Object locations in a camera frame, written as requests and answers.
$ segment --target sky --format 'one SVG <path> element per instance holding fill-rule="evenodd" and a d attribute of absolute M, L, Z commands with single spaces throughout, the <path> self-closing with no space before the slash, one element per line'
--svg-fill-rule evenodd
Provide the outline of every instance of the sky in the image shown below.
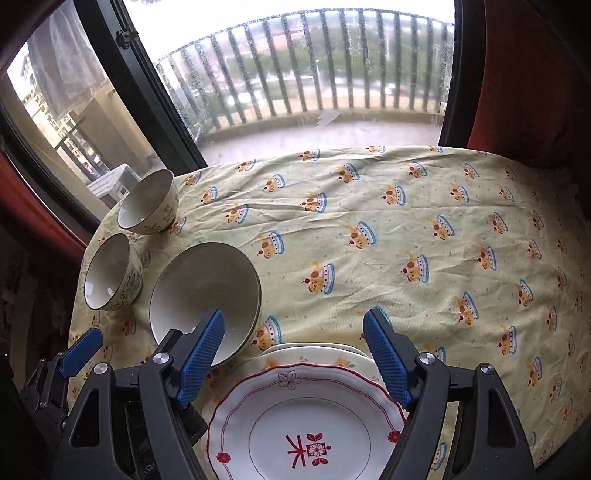
<path fill-rule="evenodd" d="M 124 0 L 152 60 L 224 28 L 286 12 L 317 8 L 381 8 L 454 23 L 454 0 Z"/>

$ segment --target sheer curtain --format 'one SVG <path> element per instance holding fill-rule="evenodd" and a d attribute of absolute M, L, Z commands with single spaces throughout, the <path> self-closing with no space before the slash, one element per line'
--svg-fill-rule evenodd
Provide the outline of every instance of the sheer curtain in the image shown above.
<path fill-rule="evenodd" d="M 37 83 L 56 119 L 70 111 L 80 113 L 109 82 L 73 0 L 45 20 L 27 45 Z"/>

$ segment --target metal railing bar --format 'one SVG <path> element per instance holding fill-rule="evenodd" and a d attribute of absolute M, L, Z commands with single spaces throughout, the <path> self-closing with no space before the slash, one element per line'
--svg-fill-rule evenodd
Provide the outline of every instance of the metal railing bar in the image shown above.
<path fill-rule="evenodd" d="M 359 17 L 359 36 L 361 37 L 361 58 L 363 60 L 363 86 L 365 88 L 365 108 L 369 108 L 369 82 L 371 64 L 369 62 L 368 38 L 365 31 L 365 15 L 362 9 L 357 10 Z"/>
<path fill-rule="evenodd" d="M 290 100 L 287 98 L 285 81 L 283 80 L 283 74 L 281 73 L 281 65 L 279 64 L 279 59 L 277 58 L 277 51 L 275 50 L 275 43 L 273 42 L 273 35 L 271 34 L 269 22 L 267 20 L 263 20 L 262 27 L 265 31 L 265 36 L 267 37 L 267 45 L 269 47 L 269 51 L 271 52 L 271 59 L 273 60 L 273 66 L 275 67 L 275 73 L 277 74 L 277 80 L 279 81 L 279 88 L 281 89 L 281 95 L 283 96 L 285 110 L 287 113 L 291 113 Z"/>
<path fill-rule="evenodd" d="M 384 18 L 377 12 L 378 45 L 379 45 L 379 106 L 386 108 L 386 39 L 384 37 Z"/>
<path fill-rule="evenodd" d="M 324 47 L 326 48 L 326 60 L 329 64 L 330 90 L 333 95 L 333 108 L 336 110 L 339 107 L 339 100 L 336 96 L 336 82 L 335 82 L 335 64 L 332 59 L 332 46 L 330 45 L 329 26 L 326 23 L 326 11 L 320 10 L 320 24 L 322 25 L 322 34 L 324 36 Z"/>
<path fill-rule="evenodd" d="M 347 8 L 342 8 L 341 10 L 343 10 L 343 11 L 357 11 L 359 9 L 358 8 L 347 7 Z M 395 12 L 394 10 L 387 10 L 387 9 L 383 9 L 383 8 L 362 8 L 361 10 L 363 10 L 363 11 L 369 11 L 369 12 L 381 12 L 383 14 L 397 13 L 398 15 L 404 15 L 406 17 L 412 17 L 413 16 L 413 14 L 410 14 L 410 13 L 407 13 L 407 12 Z M 234 25 L 234 26 L 228 27 L 228 28 L 234 29 L 234 28 L 238 28 L 238 27 L 246 27 L 249 24 L 253 24 L 253 23 L 257 23 L 257 22 L 263 22 L 265 20 L 269 21 L 269 20 L 273 20 L 273 19 L 276 19 L 276 18 L 281 18 L 283 15 L 285 15 L 286 17 L 289 17 L 290 15 L 300 15 L 302 13 L 311 13 L 311 14 L 313 14 L 313 13 L 321 13 L 323 11 L 327 11 L 327 9 L 324 9 L 324 8 L 313 8 L 311 10 L 304 10 L 304 11 L 297 10 L 297 11 L 293 11 L 293 12 L 286 12 L 284 14 L 270 15 L 270 16 L 265 17 L 265 18 L 258 18 L 258 19 L 255 19 L 255 20 L 250 20 L 250 21 L 248 21 L 246 23 L 239 23 L 237 25 Z M 434 22 L 440 22 L 441 21 L 441 20 L 439 20 L 437 18 L 424 17 L 422 15 L 415 15 L 415 16 L 417 18 L 421 18 L 421 19 L 425 19 L 425 20 L 432 20 Z M 217 32 L 214 32 L 211 35 L 217 35 L 218 33 L 224 32 L 225 30 L 226 29 L 224 28 L 222 30 L 219 30 Z M 208 38 L 208 36 L 209 35 L 207 35 L 205 37 L 202 37 L 202 38 L 199 38 L 198 40 L 193 40 L 192 42 L 189 42 L 186 45 L 183 45 L 182 47 L 179 47 L 178 49 L 172 51 L 171 53 L 176 53 L 177 51 L 182 50 L 183 48 L 190 47 L 190 46 L 192 46 L 192 45 L 194 45 L 194 44 L 196 44 L 196 43 L 204 40 L 205 38 Z M 166 58 L 166 55 L 164 57 L 162 57 L 161 59 L 158 59 L 157 61 L 162 61 L 165 58 Z"/>
<path fill-rule="evenodd" d="M 349 108 L 355 106 L 353 98 L 353 72 L 351 69 L 351 42 L 349 38 L 349 29 L 347 28 L 347 19 L 345 9 L 339 9 L 340 29 L 343 33 L 343 44 L 345 46 L 345 68 L 347 70 L 347 92 L 349 93 Z"/>
<path fill-rule="evenodd" d="M 437 75 L 437 91 L 435 94 L 435 109 L 441 113 L 441 97 L 443 95 L 443 82 L 447 63 L 447 24 L 441 24 L 441 53 L 439 59 L 439 73 Z"/>
<path fill-rule="evenodd" d="M 425 89 L 423 92 L 423 112 L 429 106 L 429 90 L 431 89 L 431 75 L 433 74 L 433 22 L 427 20 L 427 69 L 425 72 Z"/>
<path fill-rule="evenodd" d="M 234 106 L 236 107 L 236 111 L 240 116 L 240 121 L 245 124 L 246 117 L 244 115 L 244 108 L 242 107 L 242 103 L 238 99 L 238 92 L 234 87 L 234 82 L 232 81 L 232 76 L 230 75 L 230 71 L 228 70 L 228 66 L 226 65 L 226 60 L 223 57 L 222 49 L 220 48 L 219 43 L 217 42 L 217 38 L 215 36 L 211 36 L 209 38 L 210 42 L 212 43 L 213 51 L 216 54 L 217 63 L 220 66 L 222 71 L 222 75 L 224 80 L 226 80 L 226 85 L 228 86 L 228 90 L 230 90 L 230 95 L 234 98 Z"/>
<path fill-rule="evenodd" d="M 255 97 L 255 92 L 252 89 L 250 77 L 248 76 L 248 72 L 246 71 L 246 67 L 244 66 L 244 59 L 240 54 L 240 49 L 238 49 L 236 37 L 234 37 L 234 33 L 232 33 L 231 29 L 226 30 L 226 32 L 228 34 L 230 46 L 232 47 L 232 52 L 234 53 L 234 58 L 236 59 L 236 64 L 240 69 L 242 80 L 244 81 L 244 86 L 246 87 L 246 91 L 248 92 L 248 94 L 251 96 L 252 107 L 255 109 L 256 118 L 257 120 L 262 120 L 261 109 L 258 106 L 258 101 Z"/>
<path fill-rule="evenodd" d="M 417 64 L 418 64 L 418 34 L 417 17 L 410 19 L 410 48 L 411 48 L 411 67 L 410 67 L 410 98 L 408 100 L 408 109 L 414 110 L 414 98 L 417 94 Z"/>
<path fill-rule="evenodd" d="M 170 63 L 170 66 L 174 72 L 174 76 L 177 78 L 178 83 L 181 86 L 181 90 L 185 94 L 185 98 L 189 102 L 191 109 L 193 110 L 193 112 L 195 112 L 195 115 L 197 117 L 199 117 L 199 107 L 197 106 L 197 103 L 195 102 L 195 97 L 193 96 L 193 92 L 191 91 L 191 89 L 187 85 L 187 82 L 183 78 L 183 75 L 181 74 L 181 71 L 178 68 L 178 65 L 177 65 L 176 61 L 173 59 L 172 55 L 170 55 L 168 57 L 168 63 Z M 196 131 L 193 131 L 193 130 L 194 130 L 194 126 L 191 129 L 191 133 L 193 134 L 193 136 L 195 136 Z"/>
<path fill-rule="evenodd" d="M 320 79 L 318 72 L 318 64 L 314 56 L 314 48 L 312 47 L 312 37 L 310 36 L 310 29 L 308 27 L 308 19 L 306 14 L 300 14 L 301 26 L 304 29 L 304 37 L 306 38 L 306 49 L 310 57 L 310 67 L 312 68 L 312 76 L 314 77 L 314 88 L 316 90 L 316 102 L 318 103 L 318 110 L 323 110 L 322 106 L 322 92 L 320 91 Z"/>
<path fill-rule="evenodd" d="M 207 113 L 209 114 L 209 118 L 213 122 L 213 126 L 219 130 L 220 129 L 220 122 L 217 120 L 217 117 L 212 113 L 212 110 L 209 106 L 209 101 L 207 101 L 207 94 L 205 93 L 205 88 L 203 87 L 203 80 L 201 76 L 197 73 L 195 69 L 195 65 L 193 64 L 193 60 L 189 57 L 189 52 L 186 48 L 181 50 L 181 58 L 183 59 L 183 63 L 189 72 L 189 82 L 191 86 L 195 88 L 199 95 L 201 96 L 201 100 L 203 101 L 203 106 Z"/>
<path fill-rule="evenodd" d="M 400 108 L 400 82 L 402 78 L 402 38 L 400 15 L 394 14 L 394 108 Z"/>
<path fill-rule="evenodd" d="M 283 25 L 283 33 L 285 34 L 285 39 L 287 40 L 287 49 L 290 52 L 291 69 L 296 79 L 295 84 L 297 86 L 298 94 L 300 95 L 301 111 L 307 112 L 308 109 L 306 107 L 306 97 L 304 97 L 304 89 L 301 84 L 300 70 L 297 64 L 296 51 L 294 49 L 293 40 L 291 39 L 290 26 L 287 23 L 287 17 L 285 15 L 281 17 L 281 25 Z"/>
<path fill-rule="evenodd" d="M 256 50 L 255 41 L 252 37 L 252 31 L 248 24 L 244 25 L 244 33 L 246 34 L 246 41 L 248 42 L 248 46 L 251 49 L 252 60 L 255 63 L 256 71 L 259 75 L 259 80 L 261 81 L 262 91 L 265 94 L 267 104 L 269 105 L 269 111 L 271 113 L 271 116 L 277 116 L 277 114 L 275 113 L 275 105 L 273 105 L 273 99 L 271 98 L 271 94 L 269 93 L 267 78 L 265 77 L 265 73 L 262 70 L 261 58 L 259 57 L 258 51 Z"/>
<path fill-rule="evenodd" d="M 203 49 L 203 45 L 200 43 L 196 43 L 195 50 L 197 50 L 197 54 L 199 55 L 199 59 L 201 60 L 201 64 L 203 65 L 203 68 L 205 69 L 205 73 L 207 74 L 207 77 L 209 78 L 209 81 L 212 84 L 213 91 L 216 93 L 217 98 L 220 101 L 224 115 L 226 116 L 228 123 L 233 127 L 235 125 L 234 119 L 232 118 L 232 115 L 230 114 L 230 111 L 228 110 L 228 106 L 226 105 L 226 102 L 223 99 L 222 91 L 220 90 L 220 86 L 217 84 L 216 76 L 213 74 L 212 66 L 209 64 L 209 59 L 207 58 L 207 54 L 205 53 L 205 50 Z"/>

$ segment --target metal screw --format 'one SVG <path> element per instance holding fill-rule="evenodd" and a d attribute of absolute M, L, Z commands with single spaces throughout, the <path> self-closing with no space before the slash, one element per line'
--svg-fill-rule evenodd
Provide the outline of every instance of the metal screw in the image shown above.
<path fill-rule="evenodd" d="M 421 361 L 421 363 L 424 363 L 426 365 L 431 365 L 433 363 L 435 363 L 435 355 L 433 355 L 430 352 L 423 352 L 418 356 L 418 359 Z"/>
<path fill-rule="evenodd" d="M 109 369 L 109 365 L 104 362 L 95 365 L 95 374 L 100 375 L 105 373 Z"/>
<path fill-rule="evenodd" d="M 160 352 L 154 355 L 153 360 L 155 364 L 165 364 L 166 362 L 168 362 L 168 360 L 170 360 L 170 355 L 166 352 Z"/>
<path fill-rule="evenodd" d="M 482 373 L 487 375 L 492 375 L 495 373 L 495 367 L 493 367 L 491 364 L 480 364 L 480 370 L 482 370 Z"/>

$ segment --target red-rimmed plate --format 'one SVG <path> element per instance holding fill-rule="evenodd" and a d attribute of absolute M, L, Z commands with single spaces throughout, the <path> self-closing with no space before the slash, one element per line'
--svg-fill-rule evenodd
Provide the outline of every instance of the red-rimmed plate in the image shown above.
<path fill-rule="evenodd" d="M 400 406 L 356 372 L 282 365 L 217 406 L 207 455 L 219 480 L 375 480 L 403 427 Z"/>

